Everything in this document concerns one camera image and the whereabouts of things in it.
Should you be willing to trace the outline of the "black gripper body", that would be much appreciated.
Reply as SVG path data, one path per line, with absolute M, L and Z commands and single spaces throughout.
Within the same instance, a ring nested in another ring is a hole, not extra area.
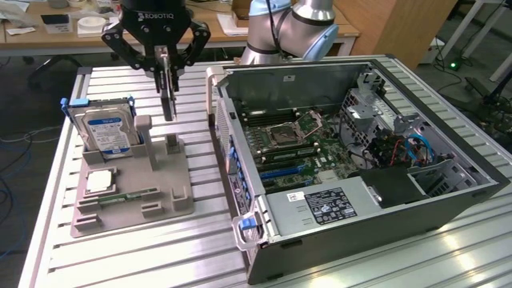
M 175 47 L 189 28 L 183 1 L 121 1 L 119 24 L 145 47 Z

